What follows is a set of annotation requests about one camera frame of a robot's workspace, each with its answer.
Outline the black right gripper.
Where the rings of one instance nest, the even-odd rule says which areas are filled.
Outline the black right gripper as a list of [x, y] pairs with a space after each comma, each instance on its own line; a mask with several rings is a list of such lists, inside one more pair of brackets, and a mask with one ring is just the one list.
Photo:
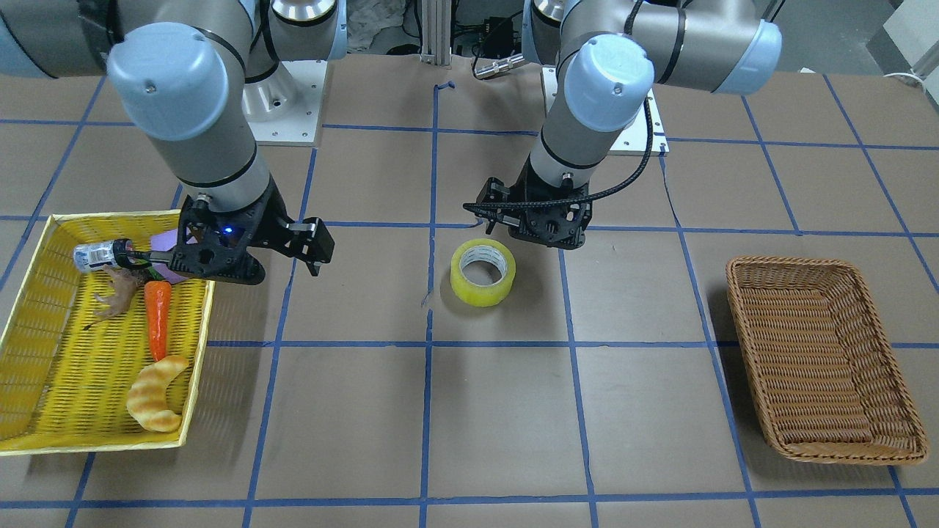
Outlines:
[[167, 267], [187, 277], [259, 285], [266, 273], [249, 250], [271, 249], [305, 264], [312, 277], [331, 263], [335, 240], [322, 219], [295, 223], [277, 184], [239, 210], [215, 213], [207, 197], [187, 197], [179, 214], [175, 246], [168, 250]]

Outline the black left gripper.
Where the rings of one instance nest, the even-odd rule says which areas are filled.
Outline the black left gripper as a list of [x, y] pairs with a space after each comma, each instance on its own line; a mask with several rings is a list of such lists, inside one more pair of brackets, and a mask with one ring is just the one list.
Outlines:
[[588, 194], [589, 184], [574, 188], [569, 178], [559, 187], [546, 183], [526, 161], [513, 185], [490, 177], [476, 200], [464, 208], [486, 221], [487, 234], [502, 224], [521, 241], [575, 250], [585, 242], [593, 213]]

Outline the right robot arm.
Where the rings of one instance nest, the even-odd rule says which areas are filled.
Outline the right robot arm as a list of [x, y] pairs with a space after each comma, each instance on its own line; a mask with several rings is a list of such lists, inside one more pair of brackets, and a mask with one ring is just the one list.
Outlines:
[[60, 79], [104, 74], [128, 118], [186, 190], [175, 242], [139, 251], [127, 238], [102, 267], [143, 268], [257, 285], [249, 248], [302, 261], [311, 275], [335, 241], [318, 218], [288, 214], [244, 108], [244, 90], [285, 78], [284, 63], [348, 50], [345, 1], [4, 1], [2, 73]]

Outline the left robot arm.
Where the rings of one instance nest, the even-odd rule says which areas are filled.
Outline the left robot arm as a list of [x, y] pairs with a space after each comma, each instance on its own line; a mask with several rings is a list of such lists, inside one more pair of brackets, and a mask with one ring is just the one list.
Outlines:
[[522, 55], [553, 66], [555, 99], [512, 185], [490, 177], [466, 210], [519, 240], [573, 250], [596, 201], [634, 183], [655, 151], [610, 189], [590, 178], [623, 130], [654, 130], [655, 84], [749, 95], [777, 70], [783, 36], [751, 1], [527, 1]]

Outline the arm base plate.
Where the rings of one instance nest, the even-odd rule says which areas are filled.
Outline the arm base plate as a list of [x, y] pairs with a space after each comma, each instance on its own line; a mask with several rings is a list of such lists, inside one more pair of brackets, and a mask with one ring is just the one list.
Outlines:
[[314, 147], [329, 63], [288, 61], [264, 79], [248, 81], [242, 111], [260, 146]]
[[[556, 67], [542, 67], [542, 91], [544, 95], [544, 116], [549, 113], [558, 90], [558, 81], [556, 78]], [[653, 90], [649, 90], [646, 96], [650, 115], [653, 117], [653, 154], [668, 153], [668, 140], [666, 131], [658, 110], [657, 100]], [[627, 155], [640, 156], [644, 153], [646, 142], [648, 140], [648, 128], [645, 120], [643, 108], [640, 108], [634, 121], [620, 132], [613, 146], [608, 150], [608, 155]]]

